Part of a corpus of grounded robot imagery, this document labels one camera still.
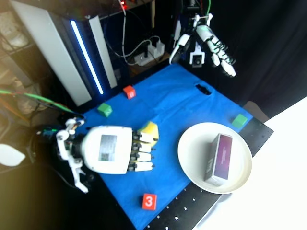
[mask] white table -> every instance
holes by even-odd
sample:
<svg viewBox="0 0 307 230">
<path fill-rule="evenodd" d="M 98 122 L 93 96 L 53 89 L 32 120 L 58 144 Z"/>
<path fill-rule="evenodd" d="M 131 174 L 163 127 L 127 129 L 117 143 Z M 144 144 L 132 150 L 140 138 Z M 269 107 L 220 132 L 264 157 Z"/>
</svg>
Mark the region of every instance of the white table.
<svg viewBox="0 0 307 230">
<path fill-rule="evenodd" d="M 265 125 L 274 133 L 253 158 L 249 180 L 196 230 L 307 230 L 307 98 Z"/>
</svg>

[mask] power strip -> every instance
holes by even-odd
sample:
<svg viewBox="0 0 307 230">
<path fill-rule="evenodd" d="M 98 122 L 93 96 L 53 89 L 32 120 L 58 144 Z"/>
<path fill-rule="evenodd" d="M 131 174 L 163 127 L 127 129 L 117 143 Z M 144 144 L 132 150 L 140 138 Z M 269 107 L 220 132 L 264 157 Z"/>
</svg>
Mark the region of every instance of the power strip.
<svg viewBox="0 0 307 230">
<path fill-rule="evenodd" d="M 157 47 L 154 47 L 153 45 L 147 46 L 147 57 L 145 57 L 145 52 L 140 53 L 134 57 L 134 61 L 139 66 L 144 66 L 147 63 L 153 61 L 154 59 L 157 59 L 158 57 L 162 56 L 164 54 L 164 48 L 165 45 L 161 42 L 157 42 Z"/>
</svg>

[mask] green cube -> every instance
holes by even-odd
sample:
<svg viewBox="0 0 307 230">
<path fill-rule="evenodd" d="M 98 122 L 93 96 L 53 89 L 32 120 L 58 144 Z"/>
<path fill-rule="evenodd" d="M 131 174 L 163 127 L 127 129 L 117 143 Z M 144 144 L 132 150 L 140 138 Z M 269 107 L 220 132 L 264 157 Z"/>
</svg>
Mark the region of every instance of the green cube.
<svg viewBox="0 0 307 230">
<path fill-rule="evenodd" d="M 244 117 L 242 114 L 239 114 L 232 122 L 232 125 L 236 128 L 241 128 L 247 120 L 247 117 Z"/>
<path fill-rule="evenodd" d="M 112 107 L 106 103 L 102 103 L 99 107 L 98 107 L 98 111 L 101 115 L 108 117 L 111 115 L 111 113 L 113 112 Z"/>
</svg>

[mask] white plate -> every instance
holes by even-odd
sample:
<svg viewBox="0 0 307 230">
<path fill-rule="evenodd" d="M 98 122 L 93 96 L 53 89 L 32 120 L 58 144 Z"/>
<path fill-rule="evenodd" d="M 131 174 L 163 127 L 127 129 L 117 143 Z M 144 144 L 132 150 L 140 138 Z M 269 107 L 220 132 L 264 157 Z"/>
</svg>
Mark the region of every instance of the white plate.
<svg viewBox="0 0 307 230">
<path fill-rule="evenodd" d="M 228 182 L 214 186 L 204 181 L 210 143 L 219 134 L 232 136 Z M 217 194 L 240 188 L 251 172 L 251 152 L 243 138 L 232 129 L 217 123 L 200 123 L 187 129 L 178 144 L 178 158 L 187 177 L 198 187 Z"/>
</svg>

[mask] blue tablecloth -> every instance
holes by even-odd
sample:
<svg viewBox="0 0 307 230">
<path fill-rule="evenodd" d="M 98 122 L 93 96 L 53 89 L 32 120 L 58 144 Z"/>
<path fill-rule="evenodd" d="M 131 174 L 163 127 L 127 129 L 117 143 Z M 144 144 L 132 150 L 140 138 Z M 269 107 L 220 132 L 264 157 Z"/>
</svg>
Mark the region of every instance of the blue tablecloth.
<svg viewBox="0 0 307 230">
<path fill-rule="evenodd" d="M 195 87 L 197 84 L 206 86 L 212 94 L 203 94 Z M 121 93 L 106 102 L 113 109 L 109 118 L 102 117 L 95 109 L 86 113 L 87 123 L 79 131 L 85 133 L 86 127 L 98 125 L 138 130 L 147 121 L 158 124 L 160 139 L 155 146 L 157 150 L 152 152 L 155 156 L 152 171 L 100 175 L 135 228 L 140 230 L 190 183 L 177 157 L 183 132 L 201 122 L 220 123 L 239 132 L 231 124 L 233 119 L 242 114 L 250 121 L 252 115 L 180 65 L 168 66 L 134 88 L 137 96 L 131 100 Z M 156 211 L 142 209 L 144 193 L 157 194 Z"/>
</svg>

